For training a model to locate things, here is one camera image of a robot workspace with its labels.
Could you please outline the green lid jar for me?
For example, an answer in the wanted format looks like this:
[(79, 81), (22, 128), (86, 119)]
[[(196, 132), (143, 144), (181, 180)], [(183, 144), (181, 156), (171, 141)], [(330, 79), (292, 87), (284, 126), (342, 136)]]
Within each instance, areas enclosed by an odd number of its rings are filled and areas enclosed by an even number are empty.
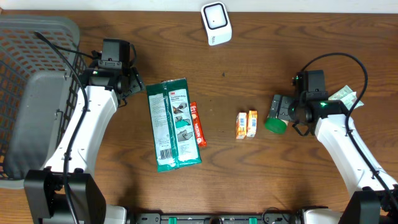
[(265, 128), (272, 133), (284, 134), (287, 129), (288, 123), (288, 121), (277, 118), (267, 118), (265, 122)]

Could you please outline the orange small box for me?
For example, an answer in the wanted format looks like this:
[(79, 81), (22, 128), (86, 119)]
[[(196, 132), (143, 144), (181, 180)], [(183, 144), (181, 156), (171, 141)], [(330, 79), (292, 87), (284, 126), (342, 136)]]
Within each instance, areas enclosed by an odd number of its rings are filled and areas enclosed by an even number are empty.
[(253, 138), (257, 131), (257, 111), (249, 111), (247, 119), (246, 137)]
[(236, 139), (244, 139), (247, 135), (247, 113), (240, 112), (236, 118)]

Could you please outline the mint green snack packet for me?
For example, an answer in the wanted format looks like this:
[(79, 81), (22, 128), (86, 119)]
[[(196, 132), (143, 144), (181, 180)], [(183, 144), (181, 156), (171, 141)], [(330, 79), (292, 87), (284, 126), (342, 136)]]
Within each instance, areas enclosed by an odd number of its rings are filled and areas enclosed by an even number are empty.
[(347, 109), (350, 110), (357, 100), (357, 96), (355, 91), (353, 91), (348, 85), (345, 85), (342, 89), (332, 94), (328, 99), (340, 100), (347, 107)]

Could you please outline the green white package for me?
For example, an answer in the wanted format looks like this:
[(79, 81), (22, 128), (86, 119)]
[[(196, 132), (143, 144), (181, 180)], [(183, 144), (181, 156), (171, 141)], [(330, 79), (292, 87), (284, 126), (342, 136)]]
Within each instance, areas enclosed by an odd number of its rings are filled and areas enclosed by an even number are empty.
[(190, 109), (187, 79), (147, 86), (158, 172), (201, 163)]

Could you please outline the red stick sachet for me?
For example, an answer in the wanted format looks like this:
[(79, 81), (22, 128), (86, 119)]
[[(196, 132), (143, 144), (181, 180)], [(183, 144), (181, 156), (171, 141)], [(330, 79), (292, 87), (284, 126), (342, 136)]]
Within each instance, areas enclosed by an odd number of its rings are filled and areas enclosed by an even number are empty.
[(197, 103), (191, 102), (190, 109), (191, 109), (191, 114), (192, 114), (192, 118), (193, 118), (193, 128), (194, 128), (197, 144), (199, 147), (207, 147), (207, 142), (204, 137), (203, 130), (201, 127), (200, 118), (198, 115)]

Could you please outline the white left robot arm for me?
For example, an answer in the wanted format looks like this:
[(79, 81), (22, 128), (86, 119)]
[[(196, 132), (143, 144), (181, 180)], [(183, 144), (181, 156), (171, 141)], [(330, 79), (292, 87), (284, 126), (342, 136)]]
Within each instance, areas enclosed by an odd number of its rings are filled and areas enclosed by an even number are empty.
[(31, 169), (24, 190), (34, 223), (130, 223), (126, 207), (109, 205), (94, 180), (104, 132), (127, 98), (144, 90), (134, 46), (104, 39), (92, 64), (75, 75), (78, 96), (67, 130), (40, 169)]

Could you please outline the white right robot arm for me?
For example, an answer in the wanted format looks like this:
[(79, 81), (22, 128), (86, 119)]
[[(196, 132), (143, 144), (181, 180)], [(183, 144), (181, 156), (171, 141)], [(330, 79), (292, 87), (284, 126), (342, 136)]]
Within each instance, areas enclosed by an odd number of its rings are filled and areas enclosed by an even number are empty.
[(294, 96), (275, 95), (265, 126), (283, 134), (289, 123), (307, 127), (337, 167), (350, 200), (343, 212), (314, 206), (298, 210), (287, 223), (397, 223), (397, 181), (380, 166), (361, 139), (341, 100), (329, 100), (321, 70), (293, 78)]

